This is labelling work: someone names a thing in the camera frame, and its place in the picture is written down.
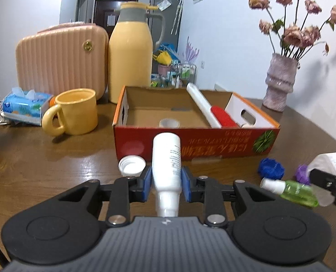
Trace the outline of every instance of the purple scrubber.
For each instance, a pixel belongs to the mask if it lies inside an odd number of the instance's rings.
[[[309,177],[307,176],[307,165],[300,165],[295,172],[296,181],[305,185],[310,185]]]
[[[280,162],[271,158],[264,158],[260,161],[258,172],[261,178],[281,180],[284,176],[285,169]]]

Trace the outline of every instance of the blue gripper pad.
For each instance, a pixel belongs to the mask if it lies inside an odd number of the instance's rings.
[[[143,202],[146,202],[149,196],[150,186],[152,185],[152,172],[152,167],[150,166],[144,179]]]
[[[182,168],[181,174],[182,174],[182,190],[184,198],[186,199],[187,202],[190,202],[191,201],[190,179],[184,168]]]

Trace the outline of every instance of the metal screw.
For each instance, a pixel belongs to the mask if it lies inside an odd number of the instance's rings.
[[[108,221],[113,225],[119,225],[124,224],[126,222],[126,218],[122,215],[114,215],[109,217]]]
[[[212,223],[212,224],[220,224],[223,223],[226,218],[222,215],[219,214],[214,214],[214,215],[209,215],[207,217],[208,222]]]

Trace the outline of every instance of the tissue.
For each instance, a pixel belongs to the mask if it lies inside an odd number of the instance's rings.
[[[12,88],[11,93],[3,101],[2,116],[33,125],[42,125],[44,113],[49,108],[51,94],[39,93],[34,90],[23,91],[20,87]]]

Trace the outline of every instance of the pink suitcase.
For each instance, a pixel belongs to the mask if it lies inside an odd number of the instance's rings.
[[[95,24],[65,23],[28,36],[15,51],[19,85],[53,95],[91,88],[99,99],[107,88],[108,42]]]

